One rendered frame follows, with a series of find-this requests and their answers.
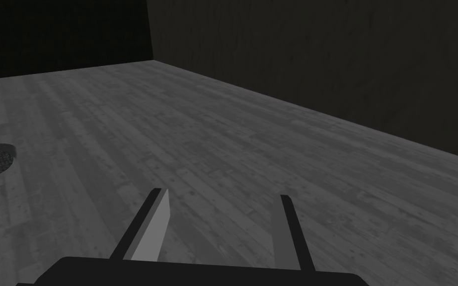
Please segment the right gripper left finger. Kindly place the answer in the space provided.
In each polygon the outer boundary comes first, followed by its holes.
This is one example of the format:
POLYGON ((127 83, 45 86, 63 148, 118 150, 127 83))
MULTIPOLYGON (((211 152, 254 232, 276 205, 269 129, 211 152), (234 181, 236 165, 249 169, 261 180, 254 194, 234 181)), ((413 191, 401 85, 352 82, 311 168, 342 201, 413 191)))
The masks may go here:
POLYGON ((169 219, 169 190, 152 189, 110 259, 156 262, 169 219))

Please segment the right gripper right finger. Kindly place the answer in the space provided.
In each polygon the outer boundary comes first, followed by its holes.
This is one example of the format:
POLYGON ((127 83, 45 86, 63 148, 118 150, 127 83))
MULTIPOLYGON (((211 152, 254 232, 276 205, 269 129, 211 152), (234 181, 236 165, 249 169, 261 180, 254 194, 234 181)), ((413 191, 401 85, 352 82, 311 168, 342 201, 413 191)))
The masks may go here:
POLYGON ((271 235, 277 269, 315 271, 294 204, 288 195, 274 197, 271 235))

